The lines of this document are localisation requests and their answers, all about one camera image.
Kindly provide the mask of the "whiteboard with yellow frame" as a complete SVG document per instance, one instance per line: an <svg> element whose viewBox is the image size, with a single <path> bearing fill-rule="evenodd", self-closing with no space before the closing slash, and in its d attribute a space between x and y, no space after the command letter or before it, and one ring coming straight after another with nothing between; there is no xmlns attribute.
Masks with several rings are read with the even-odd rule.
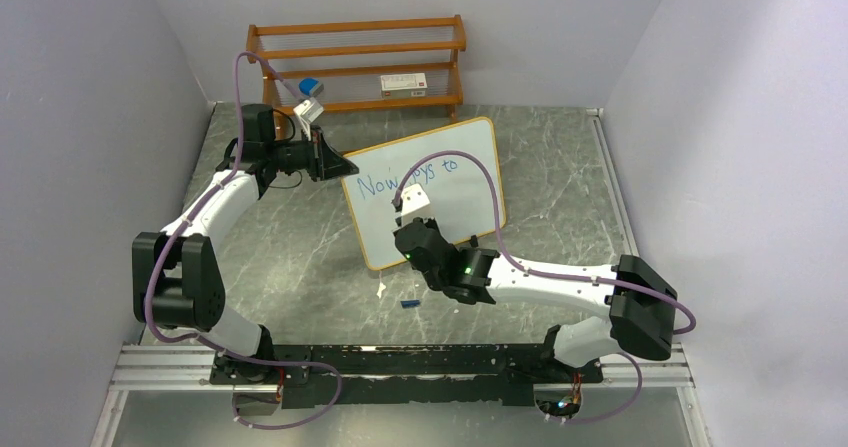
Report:
<svg viewBox="0 0 848 447"><path fill-rule="evenodd" d="M426 161L408 179L416 162L436 152L466 152L486 168L499 202L493 215L489 186L472 161L446 155ZM342 180L364 261L368 269L382 270L405 261L395 248L397 228L392 200L401 183L419 184L427 194L442 235L454 243L483 236L506 223L495 126L487 117L448 125L378 144L346 156L359 172Z"/></svg>

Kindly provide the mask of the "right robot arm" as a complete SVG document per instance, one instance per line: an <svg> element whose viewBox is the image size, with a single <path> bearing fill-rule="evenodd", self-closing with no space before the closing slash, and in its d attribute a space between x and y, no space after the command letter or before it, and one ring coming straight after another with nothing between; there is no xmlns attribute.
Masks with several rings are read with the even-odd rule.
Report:
<svg viewBox="0 0 848 447"><path fill-rule="evenodd" d="M569 266L508 258L506 253L448 242L434 220L415 219L394 233L397 250L427 286L463 304L524 302L582 311L585 319L554 326L539 365L550 380L624 352L652 361L671 356L677 292L642 258Z"/></svg>

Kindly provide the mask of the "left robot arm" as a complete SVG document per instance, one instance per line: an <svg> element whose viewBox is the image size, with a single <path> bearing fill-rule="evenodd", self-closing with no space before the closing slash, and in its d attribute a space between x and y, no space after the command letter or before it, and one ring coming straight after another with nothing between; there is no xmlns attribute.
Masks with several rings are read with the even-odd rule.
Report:
<svg viewBox="0 0 848 447"><path fill-rule="evenodd" d="M251 382L273 376L277 355L270 334L227 306L215 246L278 174L305 173L318 182L357 173L316 125L322 112L314 99L301 102L288 117L299 138L279 140L277 109L241 107L238 135L205 190L176 220L133 240L134 314L159 340L167 339L164 329L178 329L177 341L197 339L237 359L237 370Z"/></svg>

